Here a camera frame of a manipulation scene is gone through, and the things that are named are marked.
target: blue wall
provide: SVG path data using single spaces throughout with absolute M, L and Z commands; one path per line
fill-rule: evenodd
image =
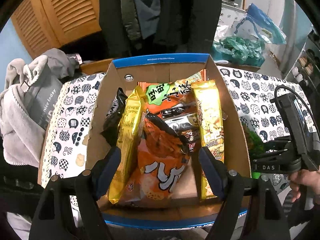
M 0 92 L 4 89 L 7 65 L 15 58 L 22 58 L 26 64 L 32 61 L 9 19 L 0 33 Z

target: wooden shutter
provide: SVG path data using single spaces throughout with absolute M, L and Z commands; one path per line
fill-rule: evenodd
M 48 49 L 59 48 L 41 0 L 24 0 L 11 16 L 13 26 L 32 58 Z
M 99 0 L 41 1 L 61 45 L 101 30 Z

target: cat print tablecloth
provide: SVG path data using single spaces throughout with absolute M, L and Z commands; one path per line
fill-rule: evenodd
M 74 79 L 63 85 L 50 121 L 45 144 L 41 183 L 46 187 L 54 174 L 61 178 L 85 169 L 90 123 L 105 73 Z M 75 196 L 72 208 L 78 210 Z
M 240 121 L 250 130 L 255 131 L 264 142 L 274 140 L 279 136 L 289 135 L 289 130 L 284 126 L 275 103 L 270 103 L 270 99 L 274 98 L 276 86 L 285 85 L 290 87 L 309 105 L 304 92 L 298 84 L 239 69 L 222 66 L 218 66 L 218 69 L 238 109 Z M 289 93 L 289 91 L 283 89 L 277 92 L 278 96 L 286 93 Z M 306 108 L 301 103 L 300 107 L 309 131 L 316 131 Z M 289 185 L 287 175 L 268 174 L 268 176 L 278 194 Z

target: yellow snack package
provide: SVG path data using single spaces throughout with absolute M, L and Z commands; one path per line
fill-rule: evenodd
M 109 201 L 117 203 L 124 187 L 137 164 L 137 143 L 141 137 L 141 117 L 145 111 L 146 94 L 136 86 L 126 100 L 124 113 L 119 123 L 120 130 L 116 145 L 121 149 L 121 163 L 109 188 Z
M 196 97 L 201 146 L 207 146 L 212 155 L 224 162 L 224 138 L 220 98 L 214 80 L 191 84 Z M 202 171 L 201 199 L 214 198 Z

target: human hand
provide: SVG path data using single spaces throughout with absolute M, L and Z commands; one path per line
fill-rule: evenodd
M 289 176 L 290 188 L 292 189 L 292 202 L 295 202 L 301 196 L 300 184 L 312 188 L 316 194 L 315 201 L 320 204 L 320 171 L 300 170 Z

